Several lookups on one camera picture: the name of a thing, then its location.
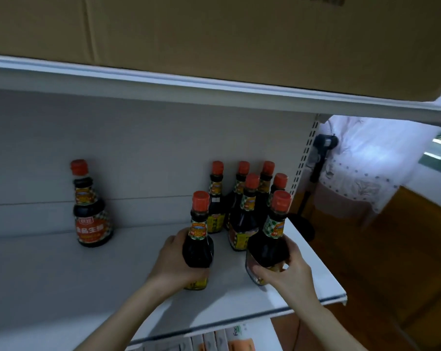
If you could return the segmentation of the soy sauce bottle red label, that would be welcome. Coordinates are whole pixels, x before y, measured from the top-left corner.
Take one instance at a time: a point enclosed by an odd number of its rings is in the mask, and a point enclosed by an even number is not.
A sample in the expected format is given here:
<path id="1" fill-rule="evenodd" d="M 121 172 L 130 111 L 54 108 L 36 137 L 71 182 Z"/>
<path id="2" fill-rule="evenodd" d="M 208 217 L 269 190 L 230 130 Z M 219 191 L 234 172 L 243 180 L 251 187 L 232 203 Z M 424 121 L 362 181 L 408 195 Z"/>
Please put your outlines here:
<path id="1" fill-rule="evenodd" d="M 70 163 L 74 185 L 75 228 L 77 241 L 88 248 L 102 246 L 114 233 L 110 215 L 104 200 L 94 188 L 94 180 L 89 175 L 88 163 L 75 159 Z"/>

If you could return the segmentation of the white dotted cloth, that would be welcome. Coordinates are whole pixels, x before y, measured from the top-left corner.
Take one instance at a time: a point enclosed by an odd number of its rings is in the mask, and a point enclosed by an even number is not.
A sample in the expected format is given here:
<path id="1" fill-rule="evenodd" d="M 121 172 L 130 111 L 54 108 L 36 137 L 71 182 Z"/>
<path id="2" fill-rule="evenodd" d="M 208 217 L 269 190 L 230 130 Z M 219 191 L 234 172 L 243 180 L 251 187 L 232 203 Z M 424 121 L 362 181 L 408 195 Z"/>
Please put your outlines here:
<path id="1" fill-rule="evenodd" d="M 334 115 L 319 134 L 335 135 L 313 194 L 314 207 L 339 219 L 364 220 L 380 214 L 441 127 L 425 123 Z"/>

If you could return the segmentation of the black floor stand device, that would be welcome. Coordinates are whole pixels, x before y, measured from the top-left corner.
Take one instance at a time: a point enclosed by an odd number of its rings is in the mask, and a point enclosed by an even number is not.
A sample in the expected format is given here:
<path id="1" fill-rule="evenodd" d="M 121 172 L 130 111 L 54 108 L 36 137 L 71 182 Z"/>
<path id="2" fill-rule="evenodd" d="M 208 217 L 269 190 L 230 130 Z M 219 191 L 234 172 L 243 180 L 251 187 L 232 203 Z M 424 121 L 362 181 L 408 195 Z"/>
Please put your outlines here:
<path id="1" fill-rule="evenodd" d="M 333 150 L 337 147 L 339 143 L 338 138 L 333 135 L 325 135 L 319 134 L 316 136 L 313 142 L 313 148 L 316 149 L 317 159 L 313 170 L 311 171 L 311 175 L 309 177 L 306 190 L 304 192 L 303 198 L 300 202 L 297 213 L 289 213 L 288 219 L 294 225 L 294 227 L 298 230 L 298 232 L 302 235 L 306 242 L 311 242 L 316 235 L 315 229 L 309 220 L 302 216 L 305 207 L 310 199 L 317 182 L 319 181 L 319 177 L 321 171 L 323 170 L 323 166 L 326 162 L 329 151 Z"/>

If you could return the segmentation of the person's right forearm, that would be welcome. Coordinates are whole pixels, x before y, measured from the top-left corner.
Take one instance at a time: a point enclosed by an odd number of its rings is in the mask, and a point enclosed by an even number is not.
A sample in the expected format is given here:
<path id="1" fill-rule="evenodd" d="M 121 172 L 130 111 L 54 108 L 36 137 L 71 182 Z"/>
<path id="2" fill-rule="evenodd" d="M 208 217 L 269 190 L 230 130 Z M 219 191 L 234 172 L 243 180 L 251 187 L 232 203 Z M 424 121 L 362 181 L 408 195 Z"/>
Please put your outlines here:
<path id="1" fill-rule="evenodd" d="M 307 302 L 304 309 L 295 308 L 294 311 L 317 337 L 325 351 L 368 351 L 319 302 Z"/>

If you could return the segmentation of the person's right hand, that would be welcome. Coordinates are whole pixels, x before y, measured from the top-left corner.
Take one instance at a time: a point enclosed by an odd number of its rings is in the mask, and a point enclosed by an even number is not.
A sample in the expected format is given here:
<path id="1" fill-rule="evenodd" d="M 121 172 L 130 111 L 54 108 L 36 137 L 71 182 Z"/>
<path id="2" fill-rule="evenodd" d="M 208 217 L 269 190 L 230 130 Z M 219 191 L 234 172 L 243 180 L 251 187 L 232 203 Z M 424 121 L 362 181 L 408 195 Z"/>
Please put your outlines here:
<path id="1" fill-rule="evenodd" d="M 283 237 L 289 250 L 288 268 L 281 272 L 279 282 L 272 286 L 291 309 L 304 309 L 307 302 L 319 302 L 313 283 L 312 270 L 303 259 L 297 244 L 288 236 L 284 235 Z"/>

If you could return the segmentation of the brown cardboard box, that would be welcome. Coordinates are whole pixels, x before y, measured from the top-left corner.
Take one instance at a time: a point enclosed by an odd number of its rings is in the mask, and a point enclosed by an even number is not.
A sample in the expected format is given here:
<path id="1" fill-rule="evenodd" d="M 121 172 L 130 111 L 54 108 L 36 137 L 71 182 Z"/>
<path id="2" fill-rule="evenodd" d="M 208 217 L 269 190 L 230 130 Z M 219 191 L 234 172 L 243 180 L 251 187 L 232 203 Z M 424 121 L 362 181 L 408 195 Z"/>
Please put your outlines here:
<path id="1" fill-rule="evenodd" d="M 0 55 L 92 64 L 85 0 L 0 0 Z"/>
<path id="2" fill-rule="evenodd" d="M 83 0 L 94 63 L 393 100 L 441 94 L 441 0 Z"/>

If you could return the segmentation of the white shelf board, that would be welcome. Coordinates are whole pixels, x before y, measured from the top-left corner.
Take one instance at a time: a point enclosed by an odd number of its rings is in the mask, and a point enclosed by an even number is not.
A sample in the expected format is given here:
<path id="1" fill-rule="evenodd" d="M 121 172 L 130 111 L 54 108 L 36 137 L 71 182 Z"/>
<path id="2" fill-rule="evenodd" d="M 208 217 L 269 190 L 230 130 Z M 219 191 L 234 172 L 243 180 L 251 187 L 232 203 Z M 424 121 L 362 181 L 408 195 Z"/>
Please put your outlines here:
<path id="1" fill-rule="evenodd" d="M 410 120 L 441 127 L 441 105 L 211 78 L 0 56 L 0 89 L 321 115 Z"/>
<path id="2" fill-rule="evenodd" d="M 72 351 L 146 280 L 166 238 L 188 223 L 119 229 L 98 248 L 72 233 L 0 238 L 0 351 Z M 259 287 L 226 233 L 202 291 L 177 293 L 142 324 L 130 345 L 171 340 L 292 313 Z"/>

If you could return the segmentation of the person's left hand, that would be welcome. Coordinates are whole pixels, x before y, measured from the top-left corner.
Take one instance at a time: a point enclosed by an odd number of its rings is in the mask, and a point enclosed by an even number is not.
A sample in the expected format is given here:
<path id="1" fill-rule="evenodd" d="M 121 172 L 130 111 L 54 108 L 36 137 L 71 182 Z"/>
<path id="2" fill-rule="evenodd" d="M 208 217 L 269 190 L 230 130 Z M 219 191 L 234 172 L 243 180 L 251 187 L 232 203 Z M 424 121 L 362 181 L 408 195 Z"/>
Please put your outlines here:
<path id="1" fill-rule="evenodd" d="M 187 233 L 188 228 L 184 228 L 176 235 L 167 238 L 148 275 L 147 282 L 165 298 L 189 285 L 184 284 L 184 271 L 189 266 L 182 255 L 182 247 Z"/>

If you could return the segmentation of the soy sauce bottle yellow label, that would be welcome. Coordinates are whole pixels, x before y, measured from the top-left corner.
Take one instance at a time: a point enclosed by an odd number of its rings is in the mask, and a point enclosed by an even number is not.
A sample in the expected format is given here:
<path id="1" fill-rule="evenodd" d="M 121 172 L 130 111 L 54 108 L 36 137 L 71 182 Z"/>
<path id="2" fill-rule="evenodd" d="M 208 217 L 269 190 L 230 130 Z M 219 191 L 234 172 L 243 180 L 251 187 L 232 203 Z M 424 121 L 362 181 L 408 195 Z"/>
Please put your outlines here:
<path id="1" fill-rule="evenodd" d="M 267 208 L 267 201 L 270 195 L 270 183 L 275 170 L 275 163 L 269 160 L 264 161 L 263 168 L 260 173 L 259 187 L 257 189 L 256 205 L 255 205 L 255 219 L 261 225 L 264 213 Z"/>
<path id="2" fill-rule="evenodd" d="M 223 195 L 223 171 L 222 161 L 212 162 L 212 172 L 210 175 L 210 204 L 208 209 L 207 231 L 208 234 L 216 234 L 222 231 L 226 214 L 224 195 Z"/>
<path id="3" fill-rule="evenodd" d="M 183 243 L 182 255 L 191 268 L 209 268 L 213 261 L 213 241 L 208 235 L 210 195 L 195 191 L 192 196 L 191 223 Z"/>
<path id="4" fill-rule="evenodd" d="M 248 240 L 245 269 L 253 283 L 258 286 L 265 286 L 266 282 L 253 272 L 254 266 L 280 272 L 289 258 L 289 249 L 283 233 L 291 201 L 292 197 L 288 192 L 274 192 L 263 227 Z"/>
<path id="5" fill-rule="evenodd" d="M 259 179 L 255 173 L 247 175 L 241 199 L 230 213 L 228 239 L 235 251 L 245 251 L 249 238 L 259 231 L 254 213 Z"/>
<path id="6" fill-rule="evenodd" d="M 229 228 L 229 218 L 232 210 L 235 207 L 237 199 L 241 199 L 243 195 L 243 188 L 245 184 L 246 177 L 249 173 L 250 163 L 248 161 L 240 161 L 238 170 L 235 175 L 235 184 L 232 191 L 225 196 L 225 218 L 224 218 L 224 228 L 228 231 Z"/>
<path id="7" fill-rule="evenodd" d="M 270 207 L 274 193 L 279 190 L 285 190 L 288 183 L 288 176 L 284 173 L 277 173 L 274 177 L 272 186 L 270 188 L 270 194 L 267 201 L 267 206 Z"/>

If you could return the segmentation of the perforated white shelf upright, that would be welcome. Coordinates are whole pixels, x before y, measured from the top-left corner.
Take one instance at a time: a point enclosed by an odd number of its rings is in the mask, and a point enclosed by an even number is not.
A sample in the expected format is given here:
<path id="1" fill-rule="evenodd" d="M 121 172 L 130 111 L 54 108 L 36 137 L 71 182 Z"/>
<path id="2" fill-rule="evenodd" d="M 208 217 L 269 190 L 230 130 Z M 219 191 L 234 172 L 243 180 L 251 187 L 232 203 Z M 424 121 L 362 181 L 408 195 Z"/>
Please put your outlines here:
<path id="1" fill-rule="evenodd" d="M 306 127 L 306 141 L 305 146 L 299 149 L 298 165 L 295 176 L 290 184 L 289 192 L 293 198 L 305 192 L 308 187 L 308 180 L 311 177 L 312 168 L 309 166 L 310 158 L 312 156 L 312 145 L 319 131 L 320 115 L 315 114 L 314 121 L 311 125 Z"/>

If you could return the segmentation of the person's left forearm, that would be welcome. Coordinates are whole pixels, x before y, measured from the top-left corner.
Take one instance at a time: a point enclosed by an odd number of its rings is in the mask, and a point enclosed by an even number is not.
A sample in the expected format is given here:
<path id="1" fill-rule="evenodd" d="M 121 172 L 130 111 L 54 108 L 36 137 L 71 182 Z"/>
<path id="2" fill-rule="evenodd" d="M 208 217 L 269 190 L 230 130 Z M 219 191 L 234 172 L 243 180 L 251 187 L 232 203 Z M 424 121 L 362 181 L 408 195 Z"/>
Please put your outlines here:
<path id="1" fill-rule="evenodd" d="M 143 322 L 165 299 L 159 280 L 147 280 L 74 351 L 125 351 Z"/>

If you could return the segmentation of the white shelf back panel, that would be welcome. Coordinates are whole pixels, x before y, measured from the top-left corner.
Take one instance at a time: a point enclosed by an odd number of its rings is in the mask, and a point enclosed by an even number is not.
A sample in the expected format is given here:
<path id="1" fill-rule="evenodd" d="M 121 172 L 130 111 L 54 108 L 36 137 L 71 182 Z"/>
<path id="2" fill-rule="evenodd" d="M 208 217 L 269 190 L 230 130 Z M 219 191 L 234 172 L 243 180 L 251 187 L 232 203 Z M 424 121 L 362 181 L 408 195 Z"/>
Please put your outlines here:
<path id="1" fill-rule="evenodd" d="M 74 230 L 70 163 L 85 159 L 117 227 L 183 223 L 224 163 L 297 175 L 315 115 L 0 90 L 0 237 Z"/>

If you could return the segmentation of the row of white packets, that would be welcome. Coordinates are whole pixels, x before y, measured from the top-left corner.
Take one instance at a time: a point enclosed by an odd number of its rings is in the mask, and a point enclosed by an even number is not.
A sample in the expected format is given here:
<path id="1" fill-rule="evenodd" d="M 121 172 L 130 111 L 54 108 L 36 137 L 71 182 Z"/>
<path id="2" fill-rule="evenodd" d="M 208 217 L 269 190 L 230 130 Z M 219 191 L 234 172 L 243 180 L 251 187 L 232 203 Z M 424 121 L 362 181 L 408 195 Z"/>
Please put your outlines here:
<path id="1" fill-rule="evenodd" d="M 225 330 L 209 331 L 193 336 L 182 336 L 148 341 L 129 346 L 125 351 L 230 351 Z"/>

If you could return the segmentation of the white printed package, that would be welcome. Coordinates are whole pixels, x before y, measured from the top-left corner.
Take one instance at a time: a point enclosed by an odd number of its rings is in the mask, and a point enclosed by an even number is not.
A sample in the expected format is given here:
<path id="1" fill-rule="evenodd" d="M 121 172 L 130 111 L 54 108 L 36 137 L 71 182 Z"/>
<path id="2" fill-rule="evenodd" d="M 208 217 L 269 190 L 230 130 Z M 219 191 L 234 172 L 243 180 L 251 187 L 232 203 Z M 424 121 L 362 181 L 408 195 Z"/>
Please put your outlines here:
<path id="1" fill-rule="evenodd" d="M 270 319 L 241 323 L 226 329 L 228 340 L 252 338 L 256 351 L 283 351 Z"/>

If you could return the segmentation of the orange packet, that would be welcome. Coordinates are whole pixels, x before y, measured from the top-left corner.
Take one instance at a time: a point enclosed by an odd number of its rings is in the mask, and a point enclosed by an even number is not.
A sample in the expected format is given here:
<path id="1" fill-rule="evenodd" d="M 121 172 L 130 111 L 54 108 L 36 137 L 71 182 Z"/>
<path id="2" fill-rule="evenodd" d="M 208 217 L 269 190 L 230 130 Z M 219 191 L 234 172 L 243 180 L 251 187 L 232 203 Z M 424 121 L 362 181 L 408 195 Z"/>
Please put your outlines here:
<path id="1" fill-rule="evenodd" d="M 256 351 L 252 338 L 228 340 L 229 351 Z"/>

